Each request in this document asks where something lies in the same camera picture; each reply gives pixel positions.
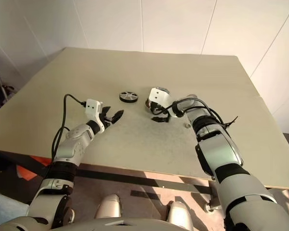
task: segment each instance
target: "floor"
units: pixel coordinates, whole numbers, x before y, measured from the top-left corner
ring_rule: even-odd
[[[147,177],[174,182],[186,182],[197,185],[208,186],[204,180],[191,180],[177,176],[162,175],[150,172],[138,172],[107,167],[89,167],[95,171],[119,173],[138,177]],[[32,200],[41,177],[35,177],[31,181],[19,179],[15,173],[15,166],[10,166],[0,173],[0,193],[18,201],[29,203]],[[194,224],[194,230],[199,231],[223,231],[223,215],[221,211],[207,214],[203,206],[209,201],[207,194],[196,194],[156,188],[139,186],[128,183],[94,180],[76,177],[74,192],[71,195],[73,208],[76,211],[76,222],[93,219],[100,201],[109,194],[116,193],[122,203],[122,213],[125,217],[154,218],[165,220],[167,204],[169,201],[181,201],[189,209]],[[289,213],[289,190],[271,189],[276,200]]]

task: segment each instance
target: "beige table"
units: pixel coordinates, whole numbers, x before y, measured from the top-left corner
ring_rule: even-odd
[[[239,116],[229,133],[245,169],[267,187],[289,189],[289,145],[234,56],[67,48],[0,109],[0,150],[51,157],[63,96],[71,93],[103,101],[112,106],[110,113],[125,110],[117,124],[95,137],[83,163],[209,180],[197,159],[195,134],[184,126],[187,118],[150,120],[144,102],[155,86],[174,98],[196,94],[226,122]],[[126,90],[139,95],[137,103],[119,100]],[[68,100],[66,125],[86,121],[84,109]]]

